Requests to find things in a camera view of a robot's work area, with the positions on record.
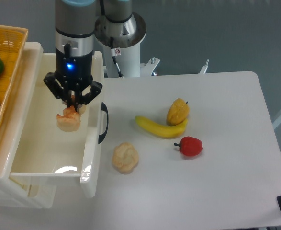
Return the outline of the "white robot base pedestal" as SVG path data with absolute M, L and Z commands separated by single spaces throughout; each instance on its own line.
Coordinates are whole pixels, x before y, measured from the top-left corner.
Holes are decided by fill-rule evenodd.
M 146 23 L 137 13 L 122 23 L 101 16 L 95 23 L 95 37 L 102 46 L 108 78 L 155 76 L 160 59 L 140 61 L 140 45 L 146 36 Z

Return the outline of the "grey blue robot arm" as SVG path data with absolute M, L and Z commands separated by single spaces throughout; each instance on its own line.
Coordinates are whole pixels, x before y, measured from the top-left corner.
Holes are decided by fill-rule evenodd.
M 94 42 L 103 48 L 108 77 L 140 76 L 146 25 L 130 0 L 57 0 L 56 70 L 44 78 L 52 94 L 78 111 L 102 91 L 91 73 Z

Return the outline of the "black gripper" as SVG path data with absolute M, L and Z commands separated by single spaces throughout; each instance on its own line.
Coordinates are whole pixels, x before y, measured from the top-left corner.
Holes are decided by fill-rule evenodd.
M 102 84 L 93 80 L 91 74 L 93 53 L 84 56 L 67 56 L 56 50 L 56 70 L 44 77 L 44 83 L 57 99 L 74 105 L 87 105 L 102 91 Z

